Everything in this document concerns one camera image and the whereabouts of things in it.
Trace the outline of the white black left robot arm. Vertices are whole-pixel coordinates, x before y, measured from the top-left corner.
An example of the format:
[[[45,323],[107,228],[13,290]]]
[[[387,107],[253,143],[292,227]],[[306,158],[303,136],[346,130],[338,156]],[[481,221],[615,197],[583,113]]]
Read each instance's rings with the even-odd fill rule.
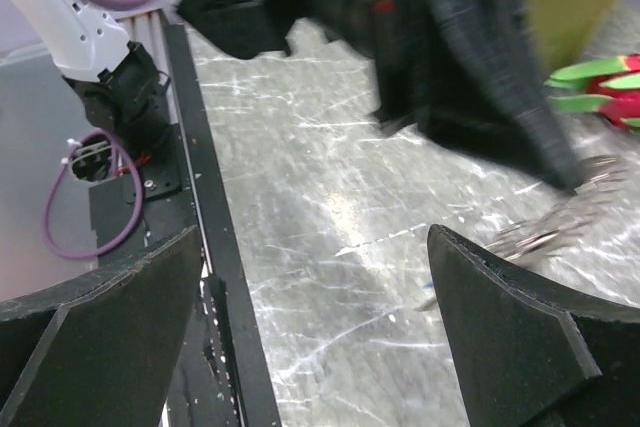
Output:
[[[161,4],[225,54],[292,51],[307,19],[374,65],[383,135],[434,143],[566,193],[584,167],[545,96],[521,0],[11,0],[47,46],[87,118],[130,149],[156,144],[160,73],[114,19]]]

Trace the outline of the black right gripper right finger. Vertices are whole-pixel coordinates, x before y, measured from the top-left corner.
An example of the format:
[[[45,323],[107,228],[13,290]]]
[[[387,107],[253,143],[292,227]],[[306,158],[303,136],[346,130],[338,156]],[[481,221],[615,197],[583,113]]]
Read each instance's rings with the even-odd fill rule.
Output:
[[[441,225],[427,244],[470,425],[638,425],[638,309],[516,266]]]

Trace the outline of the red dragon fruit toy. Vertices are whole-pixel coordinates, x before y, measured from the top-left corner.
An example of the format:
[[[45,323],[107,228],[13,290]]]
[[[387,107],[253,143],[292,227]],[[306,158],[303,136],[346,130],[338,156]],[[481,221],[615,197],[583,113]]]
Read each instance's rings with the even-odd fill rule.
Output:
[[[611,126],[639,133],[639,54],[595,58],[552,72],[545,85],[562,113],[595,114]]]

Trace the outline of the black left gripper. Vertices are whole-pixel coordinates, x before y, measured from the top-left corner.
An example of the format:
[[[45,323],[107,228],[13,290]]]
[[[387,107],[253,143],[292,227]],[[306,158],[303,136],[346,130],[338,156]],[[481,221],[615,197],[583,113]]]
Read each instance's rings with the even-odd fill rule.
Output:
[[[546,99],[521,0],[178,0],[178,16],[243,60],[291,54],[300,19],[375,59],[381,130],[576,190],[583,167]]]

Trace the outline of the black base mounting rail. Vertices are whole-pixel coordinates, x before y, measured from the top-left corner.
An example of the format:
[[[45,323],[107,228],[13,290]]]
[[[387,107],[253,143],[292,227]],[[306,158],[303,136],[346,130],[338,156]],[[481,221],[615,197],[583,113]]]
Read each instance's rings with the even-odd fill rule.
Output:
[[[187,34],[165,20],[164,35],[181,189],[152,197],[118,256],[128,258],[195,226],[202,268],[156,426],[277,426],[281,418]]]

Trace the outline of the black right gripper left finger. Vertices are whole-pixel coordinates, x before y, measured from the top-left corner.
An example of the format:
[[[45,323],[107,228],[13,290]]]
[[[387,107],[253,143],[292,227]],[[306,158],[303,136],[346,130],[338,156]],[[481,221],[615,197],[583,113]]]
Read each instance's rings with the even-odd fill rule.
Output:
[[[158,425],[201,268],[191,226],[2,302],[2,425]]]

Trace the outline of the round metal key ring plate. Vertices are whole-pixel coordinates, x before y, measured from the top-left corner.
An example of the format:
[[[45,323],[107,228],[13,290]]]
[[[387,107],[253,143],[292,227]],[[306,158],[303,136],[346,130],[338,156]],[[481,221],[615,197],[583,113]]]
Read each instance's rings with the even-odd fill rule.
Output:
[[[523,267],[532,267],[577,241],[616,200],[628,177],[625,160],[598,155],[584,160],[585,183],[560,200],[547,214],[510,224],[486,246],[493,254]]]

